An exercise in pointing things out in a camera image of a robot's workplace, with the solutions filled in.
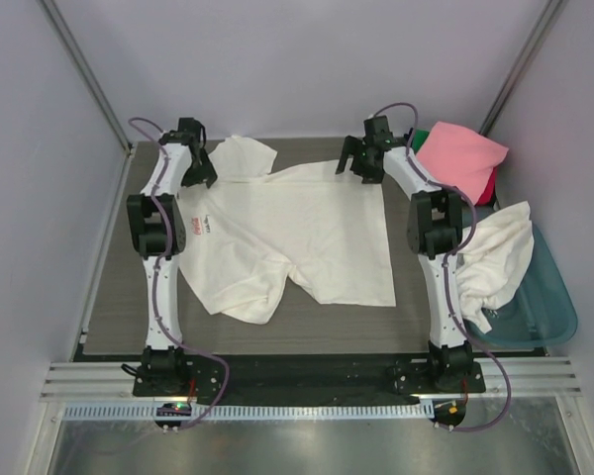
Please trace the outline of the white t shirt red print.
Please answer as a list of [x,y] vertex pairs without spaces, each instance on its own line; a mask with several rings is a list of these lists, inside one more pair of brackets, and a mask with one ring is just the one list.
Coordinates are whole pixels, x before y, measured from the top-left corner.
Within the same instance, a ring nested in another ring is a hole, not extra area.
[[210,154],[217,181],[178,195],[180,271],[204,309],[264,325],[288,280],[322,305],[395,306],[381,186],[332,160],[273,171],[276,157],[231,136]]

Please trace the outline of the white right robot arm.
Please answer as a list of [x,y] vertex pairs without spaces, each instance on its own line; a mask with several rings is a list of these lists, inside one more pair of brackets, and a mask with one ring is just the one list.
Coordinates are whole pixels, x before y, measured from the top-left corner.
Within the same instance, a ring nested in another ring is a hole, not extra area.
[[430,304],[430,350],[466,352],[466,335],[457,294],[457,254],[470,241],[463,229],[463,207],[470,200],[434,178],[417,160],[412,138],[397,138],[385,115],[363,121],[364,136],[347,136],[336,173],[349,169],[364,184],[390,176],[409,199],[407,243],[417,255]]

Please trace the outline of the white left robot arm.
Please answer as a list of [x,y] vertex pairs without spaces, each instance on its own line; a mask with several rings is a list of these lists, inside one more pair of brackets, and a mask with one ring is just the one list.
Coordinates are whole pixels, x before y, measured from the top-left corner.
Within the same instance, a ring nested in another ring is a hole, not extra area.
[[218,178],[206,150],[206,129],[198,120],[178,120],[177,128],[156,129],[158,157],[142,190],[127,198],[133,248],[148,284],[146,347],[174,351],[183,346],[178,318],[177,277],[186,231],[177,197],[184,188],[211,187]]

